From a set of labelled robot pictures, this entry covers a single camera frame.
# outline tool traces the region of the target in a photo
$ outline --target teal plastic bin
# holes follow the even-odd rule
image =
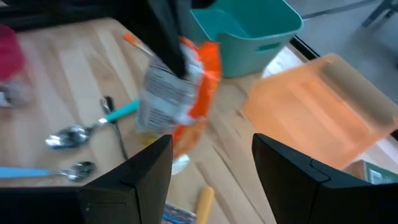
[[[303,25],[283,0],[217,0],[191,15],[189,38],[220,43],[224,77],[261,71]]]

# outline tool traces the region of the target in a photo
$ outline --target glass jar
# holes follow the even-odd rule
[[[11,28],[0,25],[0,108],[26,105],[31,88],[17,36]]]

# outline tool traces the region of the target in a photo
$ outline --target orange snack bag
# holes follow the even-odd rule
[[[144,144],[150,144],[160,135],[173,134],[175,159],[187,154],[199,140],[221,78],[217,43],[195,47],[185,38],[180,41],[186,58],[185,79],[176,77],[154,56],[144,77],[141,103],[135,116],[135,129]]]
[[[221,62],[218,54],[218,44],[206,42],[199,48],[193,47],[199,61],[203,64],[203,76],[198,87],[197,100],[189,111],[189,115],[197,122],[191,126],[179,125],[174,134],[174,158],[187,154],[196,143],[205,129],[206,119],[211,103],[221,79]]]

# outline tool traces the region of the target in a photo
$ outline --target blue spoon handle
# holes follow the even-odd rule
[[[133,102],[123,106],[120,109],[113,111],[112,113],[108,114],[105,119],[109,122],[116,121],[119,118],[124,117],[125,115],[129,115],[137,111],[139,107],[139,100],[134,100]]]
[[[1,178],[21,178],[21,177],[45,177],[53,172],[46,169],[20,168],[20,167],[0,167]]]

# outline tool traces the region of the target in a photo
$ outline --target metal spoon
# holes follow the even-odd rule
[[[112,113],[112,111],[114,111],[114,105],[113,105],[112,97],[105,96],[105,97],[101,98],[99,103],[101,104],[102,110],[104,111],[105,114],[110,114],[110,113]],[[118,138],[119,147],[120,147],[120,150],[122,151],[123,158],[125,160],[128,160],[129,157],[127,156],[126,149],[124,148],[122,135],[120,134],[120,130],[119,130],[119,126],[117,124],[117,121],[112,121],[111,123],[112,123],[112,127],[114,129],[114,132],[116,133],[116,137]]]
[[[95,170],[93,162],[77,162],[67,170],[47,170],[23,167],[0,167],[0,179],[47,177],[65,175],[69,180],[79,182],[90,176]]]
[[[52,149],[67,149],[81,146],[90,139],[90,136],[98,128],[135,112],[138,109],[138,106],[139,100],[134,100],[122,108],[108,114],[106,117],[97,120],[95,124],[89,127],[73,125],[59,131],[54,135],[50,135],[49,138],[45,140],[45,143]]]

